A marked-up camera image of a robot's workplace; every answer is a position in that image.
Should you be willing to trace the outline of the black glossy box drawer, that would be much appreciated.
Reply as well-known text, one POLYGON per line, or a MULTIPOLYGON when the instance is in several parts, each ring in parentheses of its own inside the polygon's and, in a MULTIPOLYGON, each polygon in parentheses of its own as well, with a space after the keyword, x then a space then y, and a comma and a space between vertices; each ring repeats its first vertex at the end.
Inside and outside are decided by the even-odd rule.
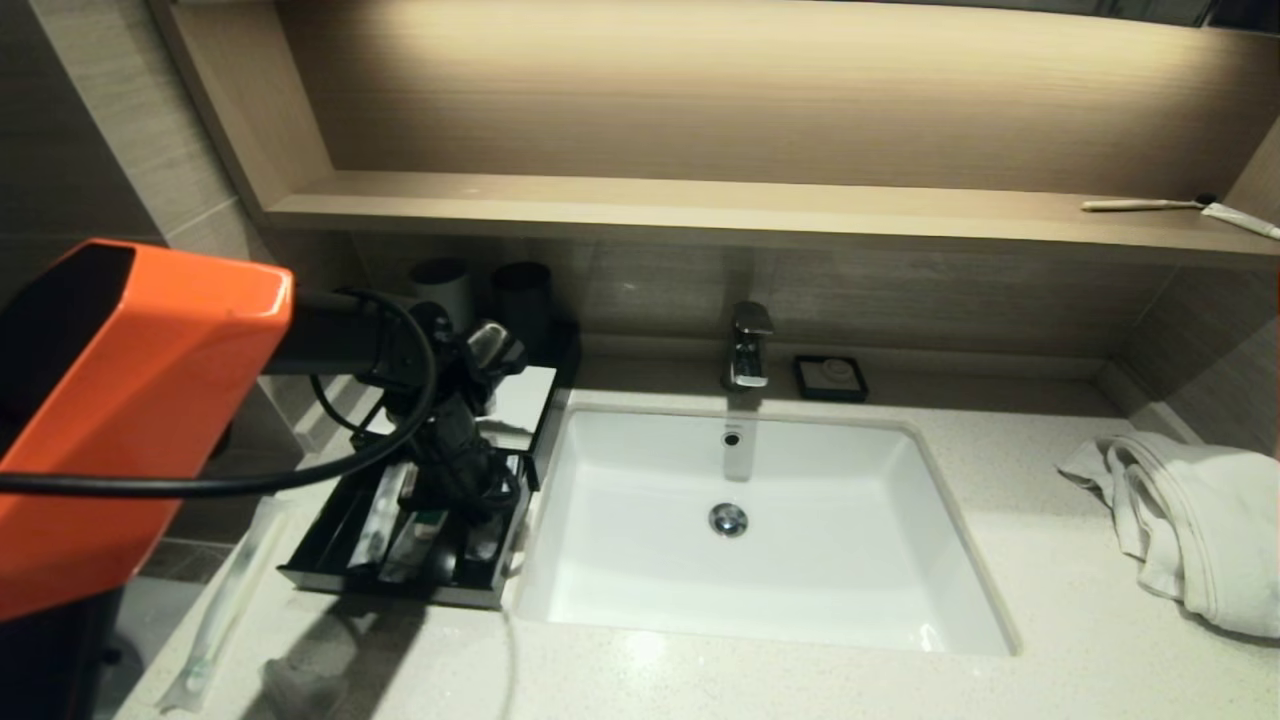
POLYGON ((532 454, 503 448, 499 455, 515 473, 518 488, 516 505, 498 516, 500 524, 490 559, 474 555, 476 544, 470 539, 468 525, 448 515, 429 542, 404 551, 403 556, 412 560, 407 578, 387 580, 381 562, 351 566, 381 475, 379 470, 365 470, 337 482, 291 559, 280 565, 280 573, 300 591, 497 611, 530 501, 540 488, 532 454))

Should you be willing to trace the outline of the white packet green print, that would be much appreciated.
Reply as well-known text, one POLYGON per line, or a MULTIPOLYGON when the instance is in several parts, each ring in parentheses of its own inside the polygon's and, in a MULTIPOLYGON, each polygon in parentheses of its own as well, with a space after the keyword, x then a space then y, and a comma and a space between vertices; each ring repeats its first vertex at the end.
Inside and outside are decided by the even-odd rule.
POLYGON ((401 491, 413 473, 411 461, 396 462, 384 469, 347 568, 372 566, 383 561, 401 514, 401 491))

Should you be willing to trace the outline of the green label sachet in drawer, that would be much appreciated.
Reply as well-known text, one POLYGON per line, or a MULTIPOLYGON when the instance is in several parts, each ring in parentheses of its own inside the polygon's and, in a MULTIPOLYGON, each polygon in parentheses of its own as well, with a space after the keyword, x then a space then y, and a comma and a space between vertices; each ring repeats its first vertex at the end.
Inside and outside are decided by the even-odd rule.
POLYGON ((408 512, 378 573, 380 582, 403 584, 417 578, 448 520, 447 509, 408 512))

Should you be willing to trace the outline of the black cup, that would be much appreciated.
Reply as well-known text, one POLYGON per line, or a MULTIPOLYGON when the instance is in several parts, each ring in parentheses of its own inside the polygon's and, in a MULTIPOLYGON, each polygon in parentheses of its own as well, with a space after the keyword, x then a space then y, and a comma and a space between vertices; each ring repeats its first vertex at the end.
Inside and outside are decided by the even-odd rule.
POLYGON ((522 341, 541 342, 550 328, 552 273, 540 263, 511 263, 490 274, 497 320, 522 341))

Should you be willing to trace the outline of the grey cup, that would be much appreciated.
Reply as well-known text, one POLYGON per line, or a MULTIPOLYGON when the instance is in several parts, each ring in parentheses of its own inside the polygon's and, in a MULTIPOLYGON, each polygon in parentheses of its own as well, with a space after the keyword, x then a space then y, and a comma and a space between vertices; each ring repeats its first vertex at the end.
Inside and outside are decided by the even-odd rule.
POLYGON ((460 258, 430 258, 415 264, 410 270, 410 283, 415 296, 442 306, 468 306, 474 302, 474 290, 468 266, 460 258))

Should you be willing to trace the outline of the long white toothbrush packet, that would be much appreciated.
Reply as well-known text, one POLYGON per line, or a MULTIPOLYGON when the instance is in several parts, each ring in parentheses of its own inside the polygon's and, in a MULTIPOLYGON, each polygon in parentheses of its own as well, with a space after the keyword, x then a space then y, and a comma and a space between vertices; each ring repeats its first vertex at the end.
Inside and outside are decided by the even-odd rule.
POLYGON ((266 573, 274 548, 291 521, 293 503, 279 497, 264 498, 212 596, 192 639, 180 670, 157 702, 163 715, 198 714, 236 638, 241 619, 266 573))

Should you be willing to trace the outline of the flat clear plastic packet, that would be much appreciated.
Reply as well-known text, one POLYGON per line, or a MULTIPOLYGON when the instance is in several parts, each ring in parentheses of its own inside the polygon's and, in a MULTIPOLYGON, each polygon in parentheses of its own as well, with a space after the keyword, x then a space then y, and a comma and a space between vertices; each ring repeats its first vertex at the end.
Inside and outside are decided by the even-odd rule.
POLYGON ((261 669, 262 694, 274 720, 330 720, 344 701, 344 676, 325 676, 271 659, 261 669))

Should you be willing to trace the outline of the chrome sink faucet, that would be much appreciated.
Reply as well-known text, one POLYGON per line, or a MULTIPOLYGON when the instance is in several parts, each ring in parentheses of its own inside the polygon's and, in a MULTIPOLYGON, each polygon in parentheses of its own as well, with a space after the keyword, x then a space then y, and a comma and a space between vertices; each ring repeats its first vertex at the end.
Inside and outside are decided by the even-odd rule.
POLYGON ((763 304, 741 301, 730 316, 730 348, 723 386, 731 393, 742 393, 768 386, 765 342, 774 333, 774 324, 763 304))

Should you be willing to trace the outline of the black square soap dish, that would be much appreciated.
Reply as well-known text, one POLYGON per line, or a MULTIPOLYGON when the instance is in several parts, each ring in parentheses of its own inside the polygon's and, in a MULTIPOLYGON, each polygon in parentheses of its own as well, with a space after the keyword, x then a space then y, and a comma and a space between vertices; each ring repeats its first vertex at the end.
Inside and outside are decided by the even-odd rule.
POLYGON ((819 363, 827 357, 836 356, 819 356, 819 355, 797 355, 794 359, 794 374, 797 384, 797 392, 805 400, 832 402, 832 404, 864 404, 870 395, 870 388, 867 382, 864 373, 861 372, 858 361, 852 357, 840 357, 851 363, 858 372, 859 380, 861 382, 861 391, 823 391, 810 387, 806 380, 809 379, 806 368, 813 363, 819 363))

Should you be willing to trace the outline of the white bathtub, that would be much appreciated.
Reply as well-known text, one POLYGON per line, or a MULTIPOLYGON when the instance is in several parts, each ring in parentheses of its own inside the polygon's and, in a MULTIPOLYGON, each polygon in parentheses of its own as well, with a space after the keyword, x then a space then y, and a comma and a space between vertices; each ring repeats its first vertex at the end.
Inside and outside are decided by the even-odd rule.
POLYGON ((93 720, 116 716, 205 587, 155 577, 137 577, 125 585, 99 674, 93 720))

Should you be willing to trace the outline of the white ceramic sink basin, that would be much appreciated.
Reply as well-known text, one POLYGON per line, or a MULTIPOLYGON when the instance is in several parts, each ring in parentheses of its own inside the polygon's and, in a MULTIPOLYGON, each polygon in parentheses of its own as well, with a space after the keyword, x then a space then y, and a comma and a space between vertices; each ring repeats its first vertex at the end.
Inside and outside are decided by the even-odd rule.
POLYGON ((525 619, 1010 656, 1014 638, 906 427, 570 414, 524 560, 525 619), (744 536, 707 515, 736 503, 744 536))

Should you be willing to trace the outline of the beige toothbrush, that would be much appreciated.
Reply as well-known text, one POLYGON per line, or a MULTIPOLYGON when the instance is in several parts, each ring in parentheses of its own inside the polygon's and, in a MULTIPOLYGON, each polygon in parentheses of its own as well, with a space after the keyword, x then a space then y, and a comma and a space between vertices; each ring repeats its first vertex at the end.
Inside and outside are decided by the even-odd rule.
POLYGON ((1219 196, 1215 193, 1199 193, 1192 200, 1167 200, 1167 199, 1089 200, 1084 201, 1080 205, 1080 210, 1088 213, 1167 211, 1167 210, 1201 211, 1217 201, 1219 196))

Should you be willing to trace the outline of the white towel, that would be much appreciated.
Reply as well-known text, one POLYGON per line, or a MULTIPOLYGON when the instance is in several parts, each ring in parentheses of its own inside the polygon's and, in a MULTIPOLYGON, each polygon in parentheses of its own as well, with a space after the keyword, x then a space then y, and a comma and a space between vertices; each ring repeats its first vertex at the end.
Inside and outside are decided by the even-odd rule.
POLYGON ((1280 461, 1152 432, 1088 439, 1059 473, 1108 507, 1151 594, 1230 633, 1280 641, 1280 461))

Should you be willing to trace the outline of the white toothpaste tube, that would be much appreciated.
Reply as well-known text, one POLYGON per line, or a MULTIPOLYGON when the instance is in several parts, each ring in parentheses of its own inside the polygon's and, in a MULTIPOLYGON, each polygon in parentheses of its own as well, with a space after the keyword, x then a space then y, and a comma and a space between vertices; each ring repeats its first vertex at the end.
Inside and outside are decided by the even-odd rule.
POLYGON ((1219 222, 1235 225, 1240 229, 1249 231, 1251 233, 1262 236, 1265 238, 1280 241, 1280 225, 1272 222, 1260 219, 1248 213, 1236 210, 1221 202, 1212 202, 1204 205, 1201 210, 1202 217, 1215 219, 1219 222))

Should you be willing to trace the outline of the wooden wall shelf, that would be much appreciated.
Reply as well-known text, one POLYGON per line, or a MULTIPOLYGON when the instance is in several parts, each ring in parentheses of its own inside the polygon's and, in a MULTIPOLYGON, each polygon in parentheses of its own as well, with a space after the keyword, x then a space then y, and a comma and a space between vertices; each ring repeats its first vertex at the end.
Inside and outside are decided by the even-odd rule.
POLYGON ((340 170, 266 202, 279 227, 772 249, 980 252, 1280 269, 1280 242, 1192 211, 1094 213, 983 190, 340 170))

